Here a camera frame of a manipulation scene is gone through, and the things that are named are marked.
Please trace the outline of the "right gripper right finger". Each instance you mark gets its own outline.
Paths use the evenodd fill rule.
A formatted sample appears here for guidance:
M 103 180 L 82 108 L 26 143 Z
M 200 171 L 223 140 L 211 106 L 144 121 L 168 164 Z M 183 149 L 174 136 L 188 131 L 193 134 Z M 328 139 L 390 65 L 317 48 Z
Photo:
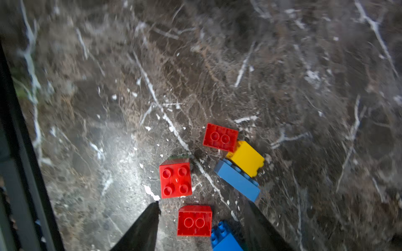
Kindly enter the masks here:
M 244 208 L 245 240 L 249 251 L 293 251 L 254 202 L 248 200 Z

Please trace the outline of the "orange-red square lego brick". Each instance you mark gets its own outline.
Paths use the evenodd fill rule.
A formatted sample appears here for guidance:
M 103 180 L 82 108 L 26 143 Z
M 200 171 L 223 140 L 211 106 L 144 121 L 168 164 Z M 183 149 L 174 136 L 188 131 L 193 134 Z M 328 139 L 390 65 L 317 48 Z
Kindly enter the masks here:
M 192 178 L 189 158 L 175 158 L 159 166 L 161 198 L 192 195 Z

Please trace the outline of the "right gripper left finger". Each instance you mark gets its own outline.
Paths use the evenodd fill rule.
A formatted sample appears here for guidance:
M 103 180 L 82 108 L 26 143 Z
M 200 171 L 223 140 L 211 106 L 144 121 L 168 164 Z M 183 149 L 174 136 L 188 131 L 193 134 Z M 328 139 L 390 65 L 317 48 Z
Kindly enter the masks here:
M 154 251 L 160 214 L 158 201 L 148 205 L 111 251 Z

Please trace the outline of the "bright green square lego brick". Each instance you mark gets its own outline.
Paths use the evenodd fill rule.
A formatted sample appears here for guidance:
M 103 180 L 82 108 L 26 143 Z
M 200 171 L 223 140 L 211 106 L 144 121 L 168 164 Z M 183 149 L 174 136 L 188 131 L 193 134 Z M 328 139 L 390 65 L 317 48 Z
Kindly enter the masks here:
M 177 159 L 189 159 L 190 156 L 189 155 L 174 155 L 174 156 L 170 156 L 167 161 L 170 160 L 177 160 Z

